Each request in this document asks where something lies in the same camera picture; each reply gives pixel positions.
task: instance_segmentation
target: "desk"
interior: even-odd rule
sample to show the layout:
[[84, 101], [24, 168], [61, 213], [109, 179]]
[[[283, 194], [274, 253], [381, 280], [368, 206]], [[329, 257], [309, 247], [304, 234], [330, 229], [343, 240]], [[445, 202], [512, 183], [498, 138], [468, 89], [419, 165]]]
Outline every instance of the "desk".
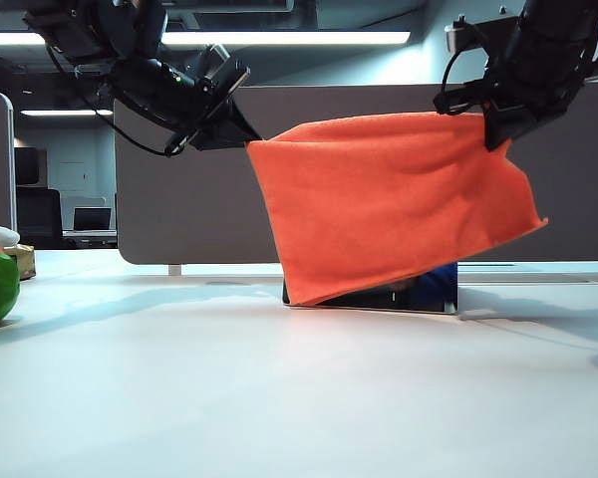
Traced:
[[462, 266], [452, 317], [286, 308], [275, 264], [36, 261], [0, 478], [598, 477], [598, 263]]
[[74, 239], [78, 247], [117, 247], [118, 231], [93, 230], [93, 231], [62, 231], [65, 239]]

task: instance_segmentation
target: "orange cloth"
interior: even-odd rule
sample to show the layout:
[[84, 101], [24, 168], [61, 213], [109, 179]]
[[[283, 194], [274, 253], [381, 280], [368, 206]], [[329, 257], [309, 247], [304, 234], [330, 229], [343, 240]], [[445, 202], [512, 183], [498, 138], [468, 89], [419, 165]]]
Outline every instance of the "orange cloth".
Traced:
[[291, 304], [314, 305], [475, 254], [546, 223], [482, 115], [300, 124], [247, 145]]

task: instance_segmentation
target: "ceiling light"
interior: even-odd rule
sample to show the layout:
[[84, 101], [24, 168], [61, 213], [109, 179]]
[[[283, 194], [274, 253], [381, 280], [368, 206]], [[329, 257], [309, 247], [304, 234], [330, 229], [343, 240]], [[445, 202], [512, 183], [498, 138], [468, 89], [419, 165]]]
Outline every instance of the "ceiling light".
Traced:
[[410, 32], [166, 32], [165, 45], [403, 45]]
[[0, 33], [0, 45], [44, 45], [44, 39], [37, 33], [3, 32]]
[[[93, 110], [22, 110], [20, 113], [27, 117], [94, 117]], [[102, 116], [109, 117], [113, 114], [110, 110], [98, 110]]]
[[[203, 45], [404, 45], [410, 32], [166, 32], [162, 42], [172, 46]], [[44, 45], [37, 33], [0, 33], [0, 46]]]

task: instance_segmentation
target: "ceiling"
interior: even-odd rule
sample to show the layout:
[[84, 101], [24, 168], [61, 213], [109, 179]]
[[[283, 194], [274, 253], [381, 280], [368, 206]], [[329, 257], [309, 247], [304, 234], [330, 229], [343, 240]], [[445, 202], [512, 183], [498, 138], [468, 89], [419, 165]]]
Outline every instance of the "ceiling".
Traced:
[[[0, 0], [0, 32], [27, 30], [22, 21], [26, 4], [27, 0]], [[428, 0], [170, 0], [162, 4], [168, 14], [169, 31], [408, 30], [412, 32], [412, 44], [423, 35]], [[282, 62], [278, 47], [232, 48], [231, 53], [257, 72], [250, 84], [258, 84], [368, 50], [286, 47]], [[162, 47], [160, 56], [182, 68], [195, 52], [194, 47]], [[81, 89], [103, 108], [111, 102], [108, 97], [97, 96], [97, 83], [82, 81]], [[23, 94], [25, 90], [33, 95]], [[43, 47], [0, 47], [0, 91], [11, 98], [16, 110], [75, 108], [80, 103], [55, 71]]]

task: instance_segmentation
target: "monitor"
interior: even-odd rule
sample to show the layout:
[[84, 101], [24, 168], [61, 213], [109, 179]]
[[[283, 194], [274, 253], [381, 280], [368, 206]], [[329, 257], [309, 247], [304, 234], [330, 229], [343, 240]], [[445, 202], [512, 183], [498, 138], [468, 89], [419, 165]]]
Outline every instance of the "monitor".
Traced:
[[35, 147], [16, 147], [16, 184], [35, 184], [40, 181], [38, 149]]
[[75, 231], [108, 230], [110, 224], [110, 207], [76, 207], [73, 210]]

